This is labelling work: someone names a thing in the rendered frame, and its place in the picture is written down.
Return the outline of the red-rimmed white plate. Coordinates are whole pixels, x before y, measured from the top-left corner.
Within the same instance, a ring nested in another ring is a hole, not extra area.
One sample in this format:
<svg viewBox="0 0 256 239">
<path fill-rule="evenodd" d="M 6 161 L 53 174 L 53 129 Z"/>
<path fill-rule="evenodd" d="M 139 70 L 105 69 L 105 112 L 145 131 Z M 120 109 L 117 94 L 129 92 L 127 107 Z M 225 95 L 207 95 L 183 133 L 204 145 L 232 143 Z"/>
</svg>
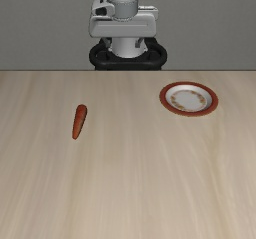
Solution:
<svg viewBox="0 0 256 239">
<path fill-rule="evenodd" d="M 189 81 L 166 85 L 159 93 L 159 100 L 168 111 L 186 117 L 211 114 L 219 104 L 219 99 L 212 89 Z"/>
</svg>

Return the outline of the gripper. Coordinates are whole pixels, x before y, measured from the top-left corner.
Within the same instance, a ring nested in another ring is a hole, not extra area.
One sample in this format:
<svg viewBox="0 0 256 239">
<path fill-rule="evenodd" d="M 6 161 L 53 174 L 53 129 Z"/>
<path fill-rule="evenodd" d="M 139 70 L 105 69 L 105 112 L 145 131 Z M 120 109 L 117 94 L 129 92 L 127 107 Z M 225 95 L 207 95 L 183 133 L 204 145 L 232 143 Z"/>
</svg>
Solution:
<svg viewBox="0 0 256 239">
<path fill-rule="evenodd" d="M 128 21 L 114 20 L 109 16 L 92 15 L 89 22 L 91 37 L 102 38 L 105 47 L 111 46 L 111 38 L 138 38 L 135 48 L 144 48 L 145 37 L 156 35 L 158 9 L 154 6 L 140 6 L 137 14 Z"/>
</svg>

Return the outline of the orange carrot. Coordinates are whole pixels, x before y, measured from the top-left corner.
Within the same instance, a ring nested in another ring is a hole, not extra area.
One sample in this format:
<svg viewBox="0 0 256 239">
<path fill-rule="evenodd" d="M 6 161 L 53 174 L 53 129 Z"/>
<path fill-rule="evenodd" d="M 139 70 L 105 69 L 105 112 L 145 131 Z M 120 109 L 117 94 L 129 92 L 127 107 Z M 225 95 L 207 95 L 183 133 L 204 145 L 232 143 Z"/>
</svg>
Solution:
<svg viewBox="0 0 256 239">
<path fill-rule="evenodd" d="M 72 129 L 72 138 L 74 140 L 76 140 L 81 133 L 87 113 L 88 109 L 85 105 L 80 104 L 77 106 Z"/>
</svg>

